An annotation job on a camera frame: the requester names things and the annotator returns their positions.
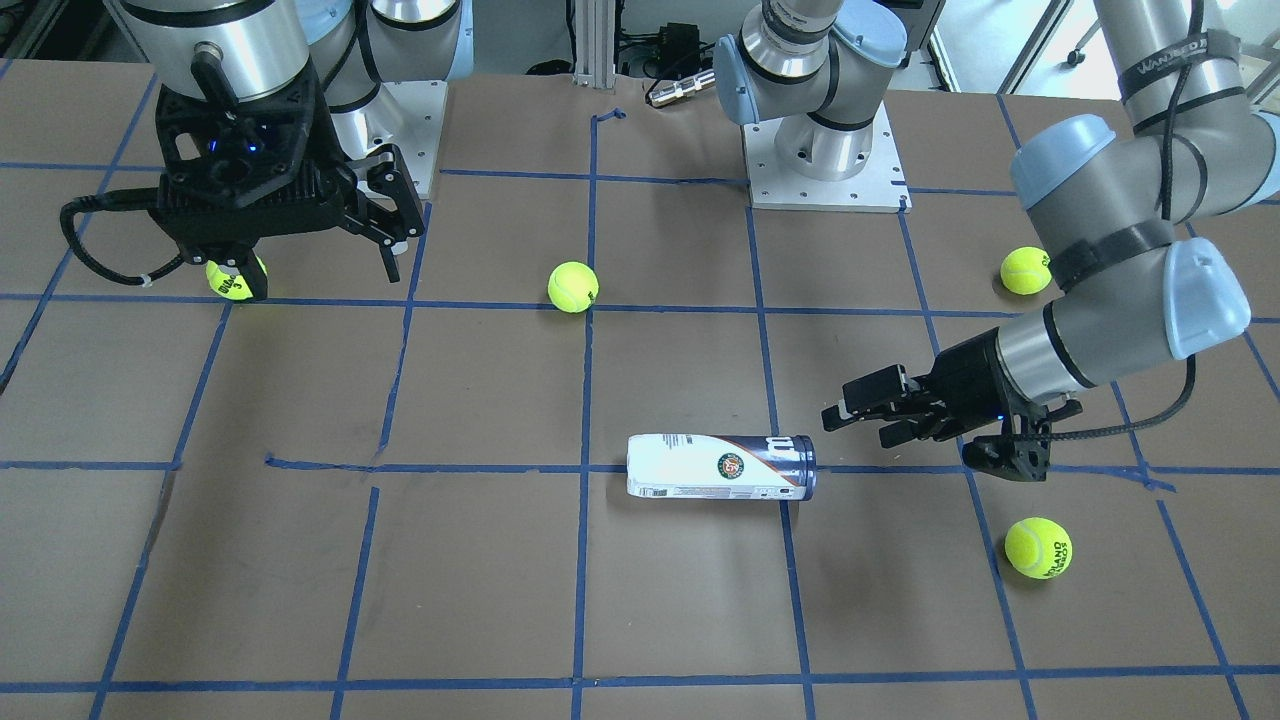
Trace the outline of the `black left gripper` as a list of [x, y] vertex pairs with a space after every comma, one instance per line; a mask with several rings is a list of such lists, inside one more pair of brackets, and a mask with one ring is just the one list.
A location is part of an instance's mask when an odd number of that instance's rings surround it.
[[[925, 415], [943, 405], [943, 416]], [[893, 448], [922, 439], [951, 439], [1000, 421], [998, 434], [978, 436], [963, 446], [964, 465], [1016, 482], [1043, 482], [1050, 470], [1046, 436], [1053, 421], [1080, 414], [1069, 398], [1059, 409], [1020, 396], [998, 357], [991, 329], [945, 350], [931, 369], [931, 391], [905, 366], [886, 366], [846, 382], [836, 405], [820, 413], [824, 430], [855, 421], [883, 420], [879, 446]]]

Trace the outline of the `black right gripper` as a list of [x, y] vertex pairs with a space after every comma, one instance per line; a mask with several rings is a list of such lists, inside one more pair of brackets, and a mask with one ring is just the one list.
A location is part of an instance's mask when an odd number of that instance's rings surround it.
[[261, 238], [340, 224], [376, 245], [387, 279], [398, 283], [398, 256], [425, 234], [401, 149], [384, 143], [347, 161], [311, 61], [256, 100], [236, 96], [219, 60], [189, 68], [211, 99], [165, 87], [156, 110], [165, 170], [155, 222], [182, 258], [238, 266], [261, 301], [269, 297], [268, 269], [255, 251]]

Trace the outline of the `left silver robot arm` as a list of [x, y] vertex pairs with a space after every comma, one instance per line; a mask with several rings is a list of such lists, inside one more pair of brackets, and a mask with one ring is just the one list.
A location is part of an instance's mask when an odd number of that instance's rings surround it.
[[924, 375], [900, 365], [847, 382], [824, 409], [832, 432], [881, 423], [892, 448], [966, 437], [963, 462], [1043, 480], [1055, 441], [1129, 425], [1056, 432], [1078, 395], [1170, 361], [1196, 383], [1196, 355], [1234, 340], [1251, 305], [1222, 252], [1176, 228], [1277, 192], [1277, 118], [1253, 108], [1240, 40], [1215, 1], [1098, 1], [1096, 12], [1132, 122], [1061, 120], [1024, 142], [1011, 179], [1061, 296], [942, 351]]

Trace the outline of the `tennis ball beside right arm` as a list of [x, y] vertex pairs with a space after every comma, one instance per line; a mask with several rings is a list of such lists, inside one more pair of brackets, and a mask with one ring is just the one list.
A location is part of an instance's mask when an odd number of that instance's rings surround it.
[[216, 296], [232, 302], [255, 301], [256, 296], [250, 288], [244, 274], [238, 266], [224, 266], [216, 263], [204, 265], [207, 286]]

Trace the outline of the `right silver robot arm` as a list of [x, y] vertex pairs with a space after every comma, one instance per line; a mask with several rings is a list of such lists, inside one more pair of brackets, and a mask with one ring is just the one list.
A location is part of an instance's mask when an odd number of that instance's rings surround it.
[[[161, 88], [157, 186], [111, 196], [174, 242], [146, 286], [183, 264], [268, 296], [266, 237], [340, 228], [371, 241], [389, 282], [424, 234], [438, 143], [392, 88], [452, 82], [474, 68], [468, 1], [116, 1]], [[872, 133], [890, 76], [911, 51], [877, 1], [759, 1], [740, 28], [694, 45], [645, 94], [668, 108], [714, 90], [724, 114], [776, 124], [783, 174], [850, 181], [878, 159]]]

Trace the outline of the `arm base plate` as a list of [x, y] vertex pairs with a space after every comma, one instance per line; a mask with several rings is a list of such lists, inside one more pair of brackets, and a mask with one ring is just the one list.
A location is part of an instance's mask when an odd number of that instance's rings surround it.
[[795, 115], [742, 127], [751, 206], [759, 210], [905, 213], [913, 200], [887, 108], [860, 129]]
[[433, 195], [445, 101], [445, 81], [393, 82], [380, 86], [366, 102], [330, 117], [343, 150], [353, 159], [381, 151], [388, 143], [399, 149], [417, 196]]

